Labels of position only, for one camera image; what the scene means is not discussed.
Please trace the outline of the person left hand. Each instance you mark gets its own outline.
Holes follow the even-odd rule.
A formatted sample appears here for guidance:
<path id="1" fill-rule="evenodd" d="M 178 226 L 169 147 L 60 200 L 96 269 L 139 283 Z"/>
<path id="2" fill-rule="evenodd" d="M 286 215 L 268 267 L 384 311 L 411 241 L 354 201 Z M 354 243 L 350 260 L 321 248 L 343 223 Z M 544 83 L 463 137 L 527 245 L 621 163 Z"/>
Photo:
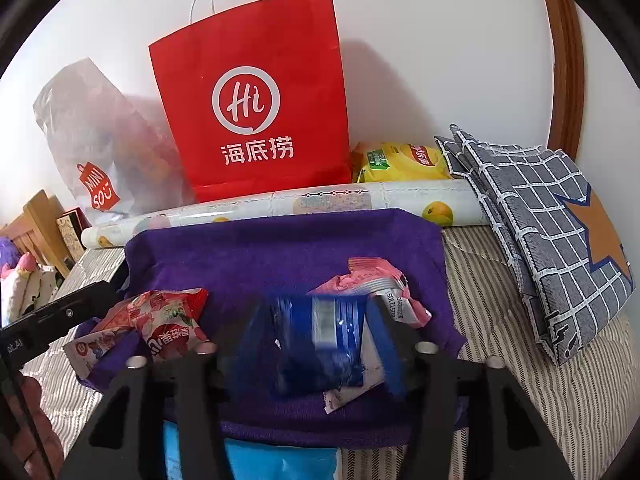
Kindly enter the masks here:
<path id="1" fill-rule="evenodd" d="M 64 450 L 41 408 L 37 379 L 15 375 L 1 386 L 1 478 L 56 479 Z"/>

